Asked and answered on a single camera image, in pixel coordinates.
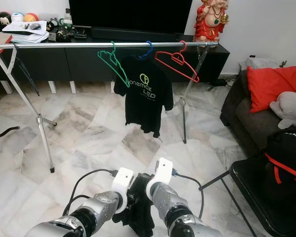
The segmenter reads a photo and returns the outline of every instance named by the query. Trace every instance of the statue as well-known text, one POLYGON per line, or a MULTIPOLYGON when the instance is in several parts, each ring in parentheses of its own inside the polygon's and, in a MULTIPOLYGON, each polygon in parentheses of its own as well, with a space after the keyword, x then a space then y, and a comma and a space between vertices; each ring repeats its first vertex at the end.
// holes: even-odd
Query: statue
POLYGON ((219 42, 219 33, 223 32, 229 22, 225 10, 229 0, 202 0, 203 5, 197 9, 195 42, 219 42))

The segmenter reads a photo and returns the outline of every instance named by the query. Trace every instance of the sofa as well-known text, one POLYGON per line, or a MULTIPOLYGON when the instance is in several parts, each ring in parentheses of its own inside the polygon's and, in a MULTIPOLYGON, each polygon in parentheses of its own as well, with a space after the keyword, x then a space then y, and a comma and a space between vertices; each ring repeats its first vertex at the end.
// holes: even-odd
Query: sofa
POLYGON ((250 113, 251 103, 247 70, 243 70, 226 97, 221 121, 232 128, 248 157, 266 147, 267 137, 280 130, 277 125, 281 121, 270 109, 250 113))

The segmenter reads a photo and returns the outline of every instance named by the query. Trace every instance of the black bag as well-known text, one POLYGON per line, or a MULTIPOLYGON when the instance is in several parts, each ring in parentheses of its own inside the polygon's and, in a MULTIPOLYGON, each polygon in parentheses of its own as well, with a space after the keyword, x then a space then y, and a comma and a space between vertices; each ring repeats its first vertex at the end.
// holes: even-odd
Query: black bag
POLYGON ((269 160, 264 194, 279 210, 296 212, 296 129, 269 136, 264 155, 269 160))

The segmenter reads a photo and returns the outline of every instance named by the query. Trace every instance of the black clothes on floor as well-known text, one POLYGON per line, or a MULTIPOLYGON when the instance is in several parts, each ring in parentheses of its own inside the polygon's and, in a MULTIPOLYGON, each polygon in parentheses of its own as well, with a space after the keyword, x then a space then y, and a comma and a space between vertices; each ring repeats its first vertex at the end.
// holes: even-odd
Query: black clothes on floor
POLYGON ((129 56, 121 62, 121 66, 130 87, 117 77, 114 92, 121 96, 126 94, 126 125, 140 124, 144 133, 154 132, 153 137, 158 138, 162 106, 167 111, 173 108, 171 82, 148 57, 129 56))

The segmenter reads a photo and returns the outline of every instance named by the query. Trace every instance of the white wall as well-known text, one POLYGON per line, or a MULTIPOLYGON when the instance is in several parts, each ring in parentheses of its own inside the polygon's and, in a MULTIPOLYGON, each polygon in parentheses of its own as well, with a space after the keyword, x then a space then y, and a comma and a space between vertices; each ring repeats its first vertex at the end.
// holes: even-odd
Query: white wall
MULTIPOLYGON (((221 44, 230 51, 222 71, 238 73, 238 62, 249 55, 287 60, 296 65, 296 0, 230 0, 230 23, 221 35, 221 44)), ((185 34, 194 34, 196 10, 193 0, 185 34)), ((0 11, 36 13, 41 19, 64 16, 68 0, 0 0, 0 11)))

